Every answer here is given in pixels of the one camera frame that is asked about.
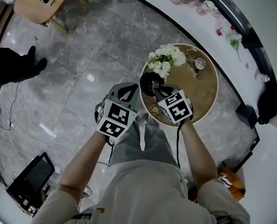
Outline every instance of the orange object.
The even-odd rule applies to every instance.
[[[245,185],[240,181],[238,176],[231,171],[231,169],[223,167],[218,176],[218,179],[225,183],[230,193],[237,201],[244,197]]]

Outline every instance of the person's arm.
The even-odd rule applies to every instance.
[[[95,131],[64,170],[58,189],[70,194],[77,203],[88,185],[105,143],[105,135]]]
[[[189,166],[198,190],[210,180],[217,179],[217,168],[192,122],[185,120],[181,127]]]

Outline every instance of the cable wire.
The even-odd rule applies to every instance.
[[[14,99],[14,101],[12,102],[11,107],[10,107],[9,129],[6,129],[6,128],[4,128],[2,125],[0,125],[0,127],[1,127],[3,130],[7,130],[7,131],[10,131],[10,130],[11,130],[11,125],[12,125],[12,122],[11,122],[12,106],[13,106],[14,102],[15,102],[16,99],[17,99],[17,90],[18,90],[18,85],[19,85],[19,84],[20,84],[20,82],[17,83],[16,91],[15,91],[15,99]]]
[[[108,166],[108,164],[106,164],[105,162],[99,162],[99,161],[98,161],[97,163],[102,163],[102,164],[105,164],[106,166]]]
[[[184,119],[180,121],[179,127],[177,129],[177,163],[179,168],[181,168],[180,162],[179,162],[179,132],[183,124],[184,124]]]
[[[112,156],[112,153],[114,152],[114,145],[111,146],[111,154],[110,154],[110,159],[109,159],[109,163],[111,161],[111,156]]]

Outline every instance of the marble floor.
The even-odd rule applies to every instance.
[[[2,47],[26,54],[35,45],[37,58],[48,59],[46,70],[19,84],[11,131],[0,128],[0,170],[8,185],[42,152],[47,152],[62,172],[94,132],[95,105],[114,84],[138,83],[145,57],[159,45],[193,44],[173,24],[137,0],[88,2],[84,6],[77,0],[67,0],[57,13],[55,19],[65,25],[67,35],[52,25],[44,28],[16,14],[5,31]],[[239,99],[220,72],[218,79],[213,109],[195,128],[217,164],[230,160],[234,166],[246,155],[256,134],[237,118]],[[16,86],[10,83],[1,89],[0,124],[4,127],[8,127]],[[176,129],[162,129],[175,155]],[[107,163],[110,150],[105,146],[99,161]],[[190,177],[182,139],[180,163],[184,174]],[[97,164],[89,182],[92,196],[86,202],[97,200],[105,168],[106,165]],[[55,186],[59,177],[53,174],[50,184]]]

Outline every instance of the black pants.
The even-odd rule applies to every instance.
[[[0,84],[21,82],[40,73],[34,66],[35,55],[20,56],[9,48],[0,48]]]

